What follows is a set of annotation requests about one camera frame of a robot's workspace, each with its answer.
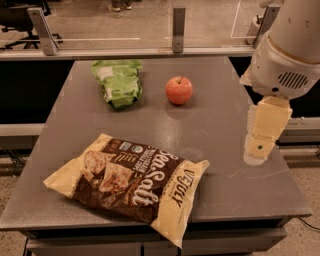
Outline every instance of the green plastic bag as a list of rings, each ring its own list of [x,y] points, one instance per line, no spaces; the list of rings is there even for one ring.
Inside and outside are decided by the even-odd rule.
[[[141,98],[142,87],[138,78],[141,68],[140,60],[98,60],[92,64],[103,99],[116,110],[131,106]]]

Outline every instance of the red apple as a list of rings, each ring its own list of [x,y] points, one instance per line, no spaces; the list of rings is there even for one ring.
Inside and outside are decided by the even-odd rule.
[[[173,77],[166,84],[166,96],[173,104],[183,105],[191,98],[192,93],[192,84],[184,76]]]

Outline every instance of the desk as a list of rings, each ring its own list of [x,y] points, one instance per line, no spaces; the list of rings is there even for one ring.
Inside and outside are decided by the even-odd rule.
[[[101,99],[90,61],[78,61],[60,92],[17,187],[1,230],[30,239],[37,255],[176,255],[145,224],[87,210],[48,190],[43,180],[101,133],[164,149],[191,161],[208,159],[190,216],[183,255],[267,250],[283,225],[312,210],[277,149],[262,166],[242,161],[249,97],[226,57],[143,60],[143,97],[121,112]],[[194,95],[175,107],[164,94],[174,75],[190,78]]]

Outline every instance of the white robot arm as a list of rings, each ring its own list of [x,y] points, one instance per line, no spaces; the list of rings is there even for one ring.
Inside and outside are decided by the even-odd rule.
[[[241,77],[264,96],[248,114],[246,163],[267,159],[290,119],[289,100],[306,94],[319,78],[320,1],[286,0]]]

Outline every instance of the chip bag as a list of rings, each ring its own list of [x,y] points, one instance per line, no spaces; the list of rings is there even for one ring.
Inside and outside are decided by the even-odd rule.
[[[142,87],[139,80],[140,60],[98,60],[91,69],[101,85],[103,99],[115,110],[121,110],[139,100]]]
[[[148,223],[182,247],[208,161],[192,163],[152,146],[101,134],[44,184],[88,208]]]

